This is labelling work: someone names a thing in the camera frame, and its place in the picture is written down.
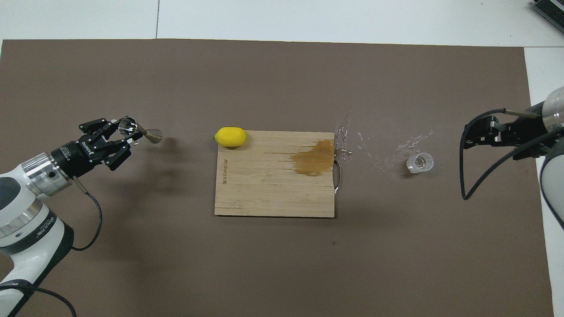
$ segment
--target white floor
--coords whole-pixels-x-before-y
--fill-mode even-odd
[[[564,85],[564,33],[533,12],[531,3],[0,0],[0,39],[209,38],[520,46],[525,47],[531,104],[536,104]],[[564,317],[564,230],[546,206],[543,218],[554,315]]]

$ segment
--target lemon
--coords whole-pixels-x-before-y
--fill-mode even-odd
[[[239,147],[245,143],[246,133],[240,127],[224,126],[217,131],[213,138],[220,146]]]

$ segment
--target brown tabletop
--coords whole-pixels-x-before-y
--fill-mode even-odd
[[[0,170],[101,117],[163,130],[116,171],[81,178],[102,233],[42,283],[79,316],[552,316],[534,161],[508,161],[460,197],[464,125],[528,101],[514,47],[4,41]],[[336,217],[214,216],[222,126],[346,132]],[[406,174],[415,150],[431,171]],[[509,151],[469,150],[467,187]],[[49,206],[76,245],[90,240],[95,206],[76,186]],[[0,257],[0,275],[10,269]],[[39,314],[69,315],[36,294],[21,316]]]

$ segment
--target black cable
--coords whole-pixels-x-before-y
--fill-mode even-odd
[[[518,146],[517,148],[515,148],[514,150],[512,150],[511,152],[507,153],[506,155],[504,155],[502,158],[500,158],[499,160],[497,160],[492,166],[490,166],[490,168],[488,168],[483,174],[482,176],[480,176],[480,178],[478,178],[478,180],[476,181],[476,183],[472,186],[472,188],[470,189],[470,191],[468,192],[468,194],[466,194],[466,190],[464,188],[464,143],[466,142],[466,135],[468,134],[468,131],[470,130],[470,128],[472,128],[472,126],[480,119],[482,119],[485,116],[489,116],[492,115],[494,113],[505,113],[505,108],[503,109],[496,109],[496,110],[491,110],[488,112],[485,112],[481,115],[479,115],[478,117],[472,119],[472,121],[470,121],[464,128],[464,132],[462,132],[462,137],[460,138],[460,149],[459,149],[459,158],[460,158],[460,191],[462,193],[462,198],[464,200],[467,200],[468,198],[470,198],[472,196],[472,194],[474,193],[474,191],[478,188],[478,186],[480,186],[480,184],[484,181],[484,179],[486,177],[488,177],[491,172],[493,170],[495,170],[498,166],[500,166],[503,162],[505,162],[507,159],[509,159],[510,157],[513,157],[523,151],[526,151],[530,148],[532,148],[533,146],[546,141],[550,138],[555,137],[556,135],[560,134],[562,131],[560,130],[556,130],[553,132],[548,132],[545,133],[539,137],[534,138],[533,140],[530,140],[528,142],[525,142],[523,144],[521,144],[520,146]]]
[[[57,298],[58,300],[60,300],[61,302],[65,303],[65,305],[67,307],[69,307],[70,309],[70,313],[73,315],[73,317],[76,317],[76,311],[74,310],[74,307],[72,306],[71,302],[68,301],[68,299],[64,298],[63,296],[52,292],[48,289],[45,288],[40,288],[40,287],[35,287],[35,286],[24,286],[24,285],[5,285],[5,286],[0,286],[0,290],[4,290],[4,289],[17,289],[17,290],[32,290],[34,292],[40,292],[40,293],[44,293],[44,294],[48,294],[51,295],[55,298]]]
[[[85,192],[85,194],[88,195],[88,197],[90,197],[90,199],[92,199],[94,204],[96,204],[96,207],[98,208],[98,218],[100,220],[98,222],[98,228],[96,229],[96,234],[94,235],[94,237],[92,238],[90,243],[88,243],[83,248],[76,248],[75,246],[73,246],[72,249],[75,250],[75,251],[84,251],[84,250],[88,249],[89,247],[91,247],[94,244],[94,242],[96,242],[96,239],[98,238],[98,235],[100,234],[100,230],[102,229],[102,208],[100,207],[100,204],[98,204],[98,200],[96,200],[96,198],[94,198],[94,196],[92,196],[91,193]]]

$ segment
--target cutting board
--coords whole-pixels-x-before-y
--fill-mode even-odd
[[[334,134],[246,131],[218,146],[215,214],[333,218]]]

